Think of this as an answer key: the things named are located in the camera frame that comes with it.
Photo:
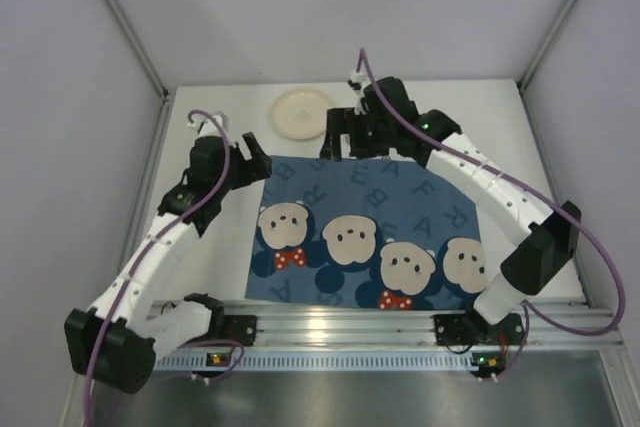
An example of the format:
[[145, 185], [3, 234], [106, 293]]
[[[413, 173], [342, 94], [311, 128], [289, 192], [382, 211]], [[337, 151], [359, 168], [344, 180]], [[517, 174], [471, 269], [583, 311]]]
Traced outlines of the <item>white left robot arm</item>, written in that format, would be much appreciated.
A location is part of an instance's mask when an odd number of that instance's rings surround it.
[[250, 155], [218, 134], [199, 135], [180, 182], [162, 198], [151, 228], [110, 287], [64, 323], [72, 369], [127, 394], [138, 392], [155, 364], [191, 342], [221, 338], [224, 306], [192, 293], [173, 309], [148, 317], [182, 258], [203, 237], [232, 190], [266, 180], [271, 158], [251, 132]]

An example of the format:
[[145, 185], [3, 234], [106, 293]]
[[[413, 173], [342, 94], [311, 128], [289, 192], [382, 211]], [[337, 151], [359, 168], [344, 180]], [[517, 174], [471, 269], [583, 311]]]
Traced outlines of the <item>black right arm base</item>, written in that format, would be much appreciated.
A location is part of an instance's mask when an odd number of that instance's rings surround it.
[[525, 332], [522, 317], [510, 313], [497, 324], [488, 323], [475, 311], [433, 316], [436, 344], [442, 347], [507, 346], [519, 344]]

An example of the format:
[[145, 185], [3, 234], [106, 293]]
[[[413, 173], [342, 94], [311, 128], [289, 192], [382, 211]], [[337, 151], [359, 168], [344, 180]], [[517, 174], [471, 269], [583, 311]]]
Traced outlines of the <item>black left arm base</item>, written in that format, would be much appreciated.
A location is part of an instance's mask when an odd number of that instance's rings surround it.
[[245, 347], [254, 345], [258, 318], [254, 315], [227, 315], [214, 318], [209, 330], [187, 341], [187, 344], [222, 340], [236, 341]]

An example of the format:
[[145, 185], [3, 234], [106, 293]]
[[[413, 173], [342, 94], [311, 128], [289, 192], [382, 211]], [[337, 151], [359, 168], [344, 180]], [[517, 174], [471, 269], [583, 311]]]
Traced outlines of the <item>blue cartoon bear placemat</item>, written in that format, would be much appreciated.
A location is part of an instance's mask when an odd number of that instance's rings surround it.
[[417, 164], [277, 156], [246, 295], [378, 310], [463, 310], [489, 276], [473, 202]]

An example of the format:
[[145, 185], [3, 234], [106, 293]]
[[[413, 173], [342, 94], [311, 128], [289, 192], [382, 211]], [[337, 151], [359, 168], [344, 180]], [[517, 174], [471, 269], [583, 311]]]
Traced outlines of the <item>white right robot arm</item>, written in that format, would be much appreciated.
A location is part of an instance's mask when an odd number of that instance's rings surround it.
[[460, 125], [440, 110], [421, 113], [403, 82], [385, 77], [373, 83], [354, 71], [348, 80], [357, 101], [327, 112], [323, 159], [342, 158], [348, 136], [351, 156], [382, 157], [396, 152], [455, 186], [503, 231], [514, 251], [471, 308], [471, 317], [496, 325], [523, 301], [538, 295], [569, 263], [577, 248], [574, 221], [580, 209], [565, 202], [556, 213], [523, 187], [508, 181], [476, 148]]

